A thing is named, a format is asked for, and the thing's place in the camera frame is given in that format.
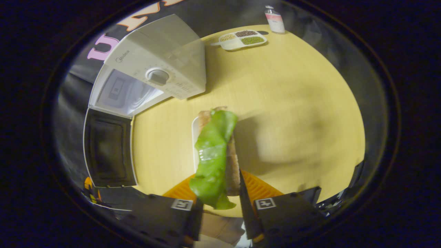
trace letter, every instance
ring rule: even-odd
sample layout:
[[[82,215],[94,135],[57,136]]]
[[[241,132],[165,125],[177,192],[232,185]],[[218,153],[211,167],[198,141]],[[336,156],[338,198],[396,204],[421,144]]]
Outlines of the letter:
[[[130,32],[147,20],[147,16],[142,16],[139,18],[136,16],[157,13],[157,12],[159,12],[159,10],[160,10],[159,2],[157,2],[155,4],[152,4],[152,5],[149,5],[145,8],[143,8],[140,11],[133,13],[132,15],[130,15],[130,17],[127,17],[127,18],[123,19],[122,21],[120,21],[119,23],[117,23],[117,25],[126,26],[127,32]]]
[[[184,0],[164,0],[161,2],[165,3],[164,6],[170,6],[170,5],[177,4],[178,2],[182,2],[182,1],[184,1]]]
[[[109,53],[113,50],[113,48],[116,46],[116,44],[119,43],[119,41],[112,37],[107,37],[105,34],[101,35],[97,41],[95,42],[95,45],[98,44],[108,44],[110,46],[110,49],[107,52],[101,52],[97,51],[95,48],[92,48],[89,51],[89,54],[87,55],[87,59],[96,59],[96,60],[102,60],[104,61]]]

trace wooden table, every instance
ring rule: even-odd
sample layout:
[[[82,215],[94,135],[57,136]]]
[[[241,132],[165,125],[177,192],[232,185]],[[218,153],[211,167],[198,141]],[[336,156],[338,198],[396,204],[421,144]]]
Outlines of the wooden table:
[[[236,51],[210,46],[245,29],[269,32],[268,42]],[[365,136],[354,95],[331,63],[299,37],[275,34],[268,25],[202,40],[206,92],[168,99],[134,120],[134,188],[162,195],[193,174],[191,122],[201,110],[226,105],[239,117],[234,134],[241,169],[283,193],[320,186],[318,201],[345,189],[363,160]],[[241,216],[240,206],[218,214]]]

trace brand logo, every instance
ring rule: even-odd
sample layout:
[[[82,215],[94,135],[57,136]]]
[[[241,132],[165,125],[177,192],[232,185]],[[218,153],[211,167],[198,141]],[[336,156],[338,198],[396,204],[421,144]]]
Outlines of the brand logo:
[[[116,61],[117,63],[121,63],[121,62],[123,61],[124,57],[125,57],[127,54],[129,54],[129,50],[127,50],[127,51],[126,51],[125,53],[123,53],[121,56],[119,56],[118,58],[116,58],[115,61]]]

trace microwave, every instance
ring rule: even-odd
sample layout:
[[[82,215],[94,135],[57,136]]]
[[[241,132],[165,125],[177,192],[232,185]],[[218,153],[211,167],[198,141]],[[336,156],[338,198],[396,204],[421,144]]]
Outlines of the microwave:
[[[104,61],[83,129],[87,171],[95,187],[137,185],[132,118],[168,98],[205,91],[204,43],[177,15],[125,36]]]

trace microwave knob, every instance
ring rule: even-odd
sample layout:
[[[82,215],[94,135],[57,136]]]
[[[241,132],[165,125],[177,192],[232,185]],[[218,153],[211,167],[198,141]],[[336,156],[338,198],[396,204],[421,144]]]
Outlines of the microwave knob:
[[[147,73],[147,80],[156,85],[163,86],[168,80],[168,73],[163,70],[153,70]]]

